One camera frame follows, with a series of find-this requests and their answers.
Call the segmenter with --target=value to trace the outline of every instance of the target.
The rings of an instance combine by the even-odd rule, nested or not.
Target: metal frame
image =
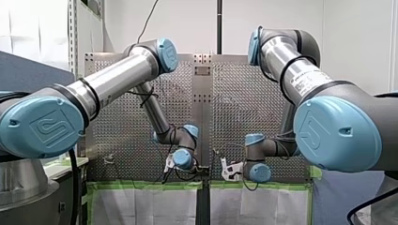
[[[70,72],[78,76],[78,36],[77,36],[77,1],[68,1],[69,66]]]

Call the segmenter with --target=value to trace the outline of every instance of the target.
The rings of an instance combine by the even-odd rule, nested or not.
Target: robotic arm
[[[0,101],[3,155],[52,158],[67,152],[102,108],[133,87],[147,91],[148,82],[177,64],[175,46],[161,38],[130,47],[125,59],[69,86],[55,84],[22,98],[6,94]],[[145,108],[154,128],[167,131],[157,100],[151,97]]]
[[[398,169],[394,162],[398,99],[373,97],[352,82],[334,81],[317,67],[319,49],[308,33],[259,27],[251,36],[249,62],[279,83],[290,104],[283,113],[281,133],[290,139],[278,144],[262,134],[247,135],[245,177],[266,182],[259,179],[270,173],[264,157],[294,156],[299,151],[325,170]],[[288,142],[292,138],[296,143]]]

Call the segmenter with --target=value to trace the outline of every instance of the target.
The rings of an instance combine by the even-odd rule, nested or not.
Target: green tape
[[[246,181],[246,185],[249,188],[255,188],[256,184],[253,182]],[[210,184],[211,188],[216,189],[239,189],[243,188],[242,182],[227,182],[227,181],[211,181]],[[308,190],[311,188],[311,184],[283,184],[283,183],[276,183],[276,182],[268,182],[265,184],[259,184],[258,188],[263,189],[285,189],[285,190]]]
[[[93,200],[97,194],[96,186],[87,184],[87,224],[93,224]]]
[[[88,183],[94,189],[149,189],[149,190],[191,190],[201,189],[201,182],[171,182],[162,185],[147,181],[116,180]]]
[[[310,166],[310,176],[312,178],[321,180],[322,179],[322,170],[315,166]]]
[[[314,194],[314,185],[309,184],[310,188],[308,189],[308,212],[307,212],[307,221],[308,225],[313,225],[313,194]]]

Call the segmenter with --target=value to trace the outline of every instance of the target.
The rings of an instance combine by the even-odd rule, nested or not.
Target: black joint ring
[[[246,161],[247,162],[264,162],[263,159],[248,159],[248,158],[246,158]]]
[[[292,58],[291,60],[289,60],[286,65],[284,65],[282,72],[281,72],[281,76],[279,78],[279,86],[281,88],[281,92],[282,95],[284,96],[284,98],[286,98],[287,101],[289,101],[292,105],[295,105],[295,103],[292,101],[292,99],[286,94],[286,91],[284,90],[284,75],[286,73],[286,71],[289,69],[290,66],[292,66],[294,63],[296,63],[298,60],[300,59],[308,59],[309,61],[311,61],[316,67],[316,60],[311,57],[310,55],[299,55],[295,58]]]
[[[50,88],[54,89],[55,91],[61,93],[65,98],[67,98],[82,114],[82,118],[84,121],[84,127],[87,128],[90,124],[90,120],[88,119],[88,114],[85,111],[82,103],[65,87],[59,85],[49,86]]]
[[[97,118],[97,116],[100,114],[100,98],[97,95],[96,90],[94,90],[94,88],[90,85],[90,83],[88,83],[84,78],[79,79],[80,82],[84,83],[84,85],[86,87],[88,87],[88,89],[90,89],[90,91],[93,93],[94,95],[94,101],[96,103],[96,112],[94,114],[94,116],[90,119],[90,121],[93,121]]]
[[[193,149],[191,147],[184,146],[184,145],[179,145],[178,148],[186,148],[186,149],[191,150],[193,152],[195,151],[195,149]]]
[[[348,84],[348,85],[354,85],[352,82],[348,82],[348,81],[333,81],[333,82],[327,82],[324,83],[320,86],[317,86],[310,94],[308,94],[307,96],[305,96],[301,102],[299,103],[299,105],[301,105],[303,102],[305,102],[306,100],[313,98],[314,96],[316,96],[319,92],[326,90],[328,88],[331,88],[333,86],[337,86],[337,85],[341,85],[341,84]]]

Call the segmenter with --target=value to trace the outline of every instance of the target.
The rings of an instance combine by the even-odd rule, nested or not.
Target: metal post
[[[222,54],[222,0],[217,0],[217,54]]]

